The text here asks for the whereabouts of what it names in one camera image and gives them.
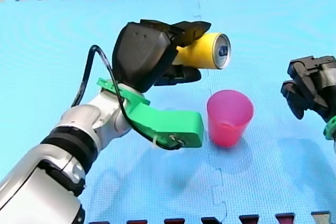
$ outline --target foam mat tile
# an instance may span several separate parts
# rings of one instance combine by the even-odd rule
[[[218,165],[225,171],[242,157],[249,159],[243,170],[223,174],[225,223],[238,224],[239,215],[252,214],[260,216],[259,224],[278,223],[276,214],[294,212],[295,223],[313,224],[314,209],[334,212],[336,188],[328,184],[335,180],[335,156],[332,143],[323,139],[324,124],[312,113],[302,121],[294,118],[280,88],[289,78],[291,59],[336,52],[336,0],[200,3],[202,19],[227,34],[233,52],[226,70],[209,71],[209,86],[213,92],[238,90],[255,107],[242,141],[244,152]]]
[[[148,220],[186,224],[313,224],[312,212],[336,208],[336,165],[324,123],[290,112],[280,88],[291,59],[335,55],[336,0],[6,0],[0,3],[0,177],[38,144],[69,108],[92,44],[111,55],[120,29],[141,18],[174,23],[204,20],[225,33],[232,60],[225,70],[202,70],[202,81],[153,87],[152,106],[194,110],[205,124],[200,149],[167,152],[131,132],[101,153],[80,196],[87,222]],[[95,60],[83,102],[107,72]],[[253,102],[255,116],[231,150],[207,137],[206,102],[235,89]]]

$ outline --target pink plastic cup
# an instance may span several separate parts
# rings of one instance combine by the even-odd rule
[[[253,104],[242,93],[222,90],[207,103],[210,139],[218,146],[236,145],[254,113]]]

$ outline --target green part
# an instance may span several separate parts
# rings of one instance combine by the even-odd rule
[[[326,127],[324,128],[323,134],[325,139],[334,140],[333,136],[336,131],[336,116],[329,120]]]
[[[97,84],[115,94],[109,80],[99,79]],[[119,87],[120,94],[129,103],[125,108],[130,120],[146,135],[168,148],[181,141],[183,147],[202,146],[204,125],[201,114],[194,111],[160,111],[150,107],[143,96]]]

